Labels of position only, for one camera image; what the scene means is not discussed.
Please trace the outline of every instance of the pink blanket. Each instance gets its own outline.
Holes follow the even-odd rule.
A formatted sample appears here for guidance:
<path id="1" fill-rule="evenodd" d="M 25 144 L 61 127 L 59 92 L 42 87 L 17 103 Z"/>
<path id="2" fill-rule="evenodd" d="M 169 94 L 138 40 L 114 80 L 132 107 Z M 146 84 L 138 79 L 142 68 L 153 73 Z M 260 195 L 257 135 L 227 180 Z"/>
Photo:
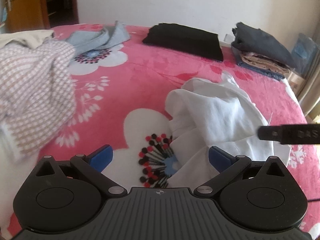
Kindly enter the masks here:
<path id="1" fill-rule="evenodd" d="M 59 39 L 64 39 L 75 30 L 101 28 L 97 24 L 70 25 L 54 30 Z M 223 70 L 234 76 L 267 120 L 272 117 L 271 125 L 306 123 L 299 105 L 290 96 L 290 88 L 237 66 L 230 48 L 222 47 L 225 61 L 219 63 L 144 45 L 141 41 L 148 28 L 128 26 L 127 30 L 132 38 L 123 46 L 91 51 L 76 58 L 77 62 L 70 67 L 76 90 L 76 114 L 41 151 L 40 157 L 53 155 L 56 160 L 67 160 L 110 144 L 115 154 L 128 156 L 136 163 L 139 149 L 146 144 L 145 137 L 168 133 L 166 128 L 154 127 L 156 121 L 170 119 L 164 111 L 168 92 L 192 77 L 219 82 Z M 288 169 L 308 199 L 320 197 L 319 160 L 314 146 L 293 146 Z M 301 229 L 315 236 L 320 233 L 318 223 L 320 203 L 310 203 Z M 13 235 L 19 230 L 14 216 L 9 230 Z"/>

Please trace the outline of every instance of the black cloth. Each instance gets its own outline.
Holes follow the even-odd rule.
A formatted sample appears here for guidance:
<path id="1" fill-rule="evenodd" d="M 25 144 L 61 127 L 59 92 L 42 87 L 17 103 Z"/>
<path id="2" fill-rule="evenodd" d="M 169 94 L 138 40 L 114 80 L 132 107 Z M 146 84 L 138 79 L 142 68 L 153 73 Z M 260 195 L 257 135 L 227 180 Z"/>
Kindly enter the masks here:
<path id="1" fill-rule="evenodd" d="M 296 68 L 290 52 L 272 35 L 261 29 L 254 29 L 242 22 L 233 29 L 236 39 L 232 46 L 240 51 L 249 51 L 269 57 L 291 68 Z"/>
<path id="2" fill-rule="evenodd" d="M 142 42 L 223 61 L 217 34 L 179 24 L 155 25 Z"/>
<path id="3" fill-rule="evenodd" d="M 278 81 L 284 79 L 284 75 L 281 75 L 279 73 L 275 73 L 275 72 L 273 72 L 271 70 L 268 70 L 268 69 L 261 69 L 261 68 L 255 67 L 255 66 L 251 66 L 248 63 L 243 62 L 242 59 L 241 59 L 241 56 L 239 54 L 239 50 L 237 50 L 234 47 L 231 47 L 231 48 L 232 48 L 233 54 L 235 55 L 235 59 L 236 59 L 236 62 L 237 62 L 238 66 L 250 69 L 252 71 L 255 71 L 257 73 L 260 73 L 260 74 L 262 74 L 264 76 L 273 78 L 273 79 L 278 80 Z"/>

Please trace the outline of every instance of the blue gripper pad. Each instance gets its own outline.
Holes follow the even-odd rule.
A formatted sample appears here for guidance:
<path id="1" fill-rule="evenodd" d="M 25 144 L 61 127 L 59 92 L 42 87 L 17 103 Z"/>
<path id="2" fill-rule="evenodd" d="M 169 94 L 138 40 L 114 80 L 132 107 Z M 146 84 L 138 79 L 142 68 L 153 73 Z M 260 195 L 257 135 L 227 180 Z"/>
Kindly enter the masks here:
<path id="1" fill-rule="evenodd" d="M 95 170 L 102 172 L 112 161 L 113 149 L 110 145 L 105 145 L 97 151 L 87 156 L 88 164 Z"/>
<path id="2" fill-rule="evenodd" d="M 209 149 L 209 162 L 218 171 L 223 172 L 236 162 L 236 158 L 216 146 Z"/>

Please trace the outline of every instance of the clothing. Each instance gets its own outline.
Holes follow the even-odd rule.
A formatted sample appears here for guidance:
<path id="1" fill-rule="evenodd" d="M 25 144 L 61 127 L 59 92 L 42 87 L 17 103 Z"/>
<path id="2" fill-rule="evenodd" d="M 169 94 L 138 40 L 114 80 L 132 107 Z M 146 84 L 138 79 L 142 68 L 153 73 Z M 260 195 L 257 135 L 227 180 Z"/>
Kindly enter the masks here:
<path id="1" fill-rule="evenodd" d="M 0 50 L 0 130 L 15 160 L 39 152 L 73 116 L 67 66 L 74 51 L 56 40 L 36 49 L 11 43 Z"/>
<path id="2" fill-rule="evenodd" d="M 260 69 L 267 69 L 281 75 L 290 73 L 290 69 L 286 65 L 254 52 L 241 51 L 240 57 L 243 62 Z"/>
<path id="3" fill-rule="evenodd" d="M 278 81 L 284 79 L 284 75 L 281 75 L 279 73 L 275 73 L 275 72 L 270 71 L 268 69 L 261 69 L 261 68 L 255 67 L 255 66 L 251 66 L 251 65 L 243 62 L 243 60 L 241 59 L 241 56 L 240 56 L 240 51 L 234 47 L 231 47 L 231 49 L 232 49 L 233 54 L 235 55 L 236 63 L 238 66 L 250 69 L 252 71 L 255 71 L 257 73 L 260 73 L 264 76 L 273 78 Z"/>
<path id="4" fill-rule="evenodd" d="M 236 39 L 232 46 L 240 51 L 250 51 L 266 56 L 291 68 L 296 68 L 296 64 L 290 52 L 272 35 L 260 30 L 254 29 L 248 25 L 239 22 L 233 29 Z"/>
<path id="5" fill-rule="evenodd" d="M 75 47 L 78 56 L 92 49 L 109 49 L 129 39 L 125 25 L 116 21 L 115 26 L 105 25 L 100 32 L 75 31 L 65 41 Z"/>
<path id="6" fill-rule="evenodd" d="M 169 187 L 194 190 L 216 176 L 218 171 L 208 160 L 211 146 L 254 161 L 265 161 L 271 155 L 285 164 L 289 161 L 289 146 L 277 144 L 275 151 L 273 142 L 257 138 L 258 127 L 268 122 L 249 96 L 229 73 L 223 72 L 221 78 L 221 83 L 192 78 L 167 96 L 165 109 L 172 116 L 170 146 L 182 166 L 168 179 Z"/>
<path id="7" fill-rule="evenodd" d="M 45 39 L 51 39 L 52 34 L 53 30 L 36 30 L 0 34 L 0 49 L 12 41 L 16 41 L 30 49 L 36 49 L 44 42 Z"/>
<path id="8" fill-rule="evenodd" d="M 179 24 L 155 25 L 142 42 L 223 61 L 217 34 Z"/>

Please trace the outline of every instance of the crumpled white garment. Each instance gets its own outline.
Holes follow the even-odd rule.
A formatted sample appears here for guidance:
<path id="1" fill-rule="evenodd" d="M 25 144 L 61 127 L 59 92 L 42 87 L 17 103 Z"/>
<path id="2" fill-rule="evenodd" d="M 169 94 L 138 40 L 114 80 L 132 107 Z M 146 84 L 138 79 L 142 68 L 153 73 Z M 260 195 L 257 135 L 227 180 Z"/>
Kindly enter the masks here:
<path id="1" fill-rule="evenodd" d="M 217 146 L 229 154 L 265 161 L 276 155 L 287 165 L 291 148 L 257 138 L 258 127 L 268 125 L 234 78 L 227 72 L 220 83 L 192 78 L 171 91 L 165 109 L 174 141 L 170 144 L 182 168 L 169 180 L 169 187 L 196 187 L 218 175 L 208 159 Z"/>

